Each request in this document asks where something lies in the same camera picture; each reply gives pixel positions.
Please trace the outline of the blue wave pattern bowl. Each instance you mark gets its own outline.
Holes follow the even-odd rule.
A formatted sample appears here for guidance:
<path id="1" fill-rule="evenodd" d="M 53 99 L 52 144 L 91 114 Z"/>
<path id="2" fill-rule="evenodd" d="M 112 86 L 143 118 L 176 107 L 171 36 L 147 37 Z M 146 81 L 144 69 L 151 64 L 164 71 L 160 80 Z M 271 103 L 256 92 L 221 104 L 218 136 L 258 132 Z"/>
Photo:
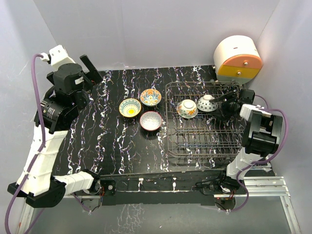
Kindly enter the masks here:
<path id="1" fill-rule="evenodd" d="M 212 95 L 204 95 L 197 102 L 197 108 L 203 112 L 213 112 L 218 108 L 216 102 L 212 102 L 214 97 Z"/>

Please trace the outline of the red rim grey pattern bowl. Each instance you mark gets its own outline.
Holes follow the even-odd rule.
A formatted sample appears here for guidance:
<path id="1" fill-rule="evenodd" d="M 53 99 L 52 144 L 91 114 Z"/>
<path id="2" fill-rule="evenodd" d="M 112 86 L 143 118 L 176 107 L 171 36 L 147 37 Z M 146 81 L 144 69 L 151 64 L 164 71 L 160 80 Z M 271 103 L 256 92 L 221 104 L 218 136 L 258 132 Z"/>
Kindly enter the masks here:
<path id="1" fill-rule="evenodd" d="M 139 123 L 146 131 L 156 131 L 162 125 L 162 118 L 158 112 L 147 111 L 141 115 Z"/>

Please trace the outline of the orange flower leaf bowl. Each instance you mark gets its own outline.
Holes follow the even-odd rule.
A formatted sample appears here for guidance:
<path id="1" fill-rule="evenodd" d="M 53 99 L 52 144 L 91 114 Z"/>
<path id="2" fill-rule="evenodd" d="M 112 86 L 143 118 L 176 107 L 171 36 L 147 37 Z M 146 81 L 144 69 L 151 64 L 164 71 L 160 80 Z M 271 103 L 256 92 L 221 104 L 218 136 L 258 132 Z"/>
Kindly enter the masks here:
<path id="1" fill-rule="evenodd" d="M 194 118 L 198 114 L 196 103 L 191 99 L 181 101 L 176 107 L 177 113 L 186 119 Z"/>

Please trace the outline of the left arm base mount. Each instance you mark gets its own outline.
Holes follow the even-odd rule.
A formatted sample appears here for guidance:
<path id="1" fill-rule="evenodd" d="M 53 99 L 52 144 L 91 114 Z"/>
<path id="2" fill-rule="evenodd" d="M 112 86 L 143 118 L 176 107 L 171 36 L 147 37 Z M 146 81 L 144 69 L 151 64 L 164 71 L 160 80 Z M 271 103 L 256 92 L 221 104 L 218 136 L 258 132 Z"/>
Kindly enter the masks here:
<path id="1" fill-rule="evenodd" d="M 74 192 L 74 198 L 80 202 L 84 210 L 94 211 L 98 209 L 106 198 L 116 194 L 116 182 L 113 179 L 98 179 L 90 189 Z"/>

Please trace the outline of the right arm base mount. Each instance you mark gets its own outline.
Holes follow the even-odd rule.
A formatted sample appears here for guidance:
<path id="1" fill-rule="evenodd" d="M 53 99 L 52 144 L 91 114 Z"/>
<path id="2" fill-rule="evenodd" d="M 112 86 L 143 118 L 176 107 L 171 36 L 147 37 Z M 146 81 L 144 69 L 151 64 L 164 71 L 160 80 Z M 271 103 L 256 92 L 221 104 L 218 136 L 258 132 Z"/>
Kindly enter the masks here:
<path id="1" fill-rule="evenodd" d="M 236 205 L 235 195 L 245 195 L 246 191 L 239 183 L 231 178 L 206 178 L 196 182 L 192 190 L 203 195 L 221 195 L 214 197 L 215 205 L 222 209 L 233 209 Z"/>

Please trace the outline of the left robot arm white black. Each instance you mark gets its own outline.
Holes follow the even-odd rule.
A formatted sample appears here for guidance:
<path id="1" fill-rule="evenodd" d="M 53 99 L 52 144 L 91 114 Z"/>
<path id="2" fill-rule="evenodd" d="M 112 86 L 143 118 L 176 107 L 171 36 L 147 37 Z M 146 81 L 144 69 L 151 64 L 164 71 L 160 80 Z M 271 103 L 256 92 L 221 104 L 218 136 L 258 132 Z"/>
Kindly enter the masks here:
<path id="1" fill-rule="evenodd" d="M 52 169 L 60 146 L 79 111 L 87 106 L 86 96 L 103 77 L 87 55 L 80 56 L 87 67 L 66 62 L 47 74 L 52 87 L 37 100 L 34 137 L 24 170 L 17 182 L 8 185 L 8 192 L 23 197 L 33 208 L 52 208 L 64 196 L 79 191 L 94 195 L 100 191 L 99 176 L 90 170 L 72 175 L 53 176 Z"/>

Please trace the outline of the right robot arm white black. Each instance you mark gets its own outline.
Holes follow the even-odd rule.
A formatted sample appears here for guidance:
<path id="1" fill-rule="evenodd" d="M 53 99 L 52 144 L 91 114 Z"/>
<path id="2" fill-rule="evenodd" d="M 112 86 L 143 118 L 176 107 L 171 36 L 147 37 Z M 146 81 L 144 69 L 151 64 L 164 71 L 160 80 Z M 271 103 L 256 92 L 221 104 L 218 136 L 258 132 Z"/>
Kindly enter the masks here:
<path id="1" fill-rule="evenodd" d="M 232 117 L 239 114 L 247 124 L 242 136 L 242 148 L 235 159 L 228 164 L 217 181 L 222 193 L 229 193 L 242 186 L 244 175 L 254 164 L 265 164 L 268 155 L 277 153 L 281 141 L 283 117 L 273 115 L 260 106 L 253 105 L 255 92 L 250 89 L 233 90 L 217 98 L 204 96 L 208 103 L 205 111 L 212 111 L 217 105 L 218 117 Z"/>

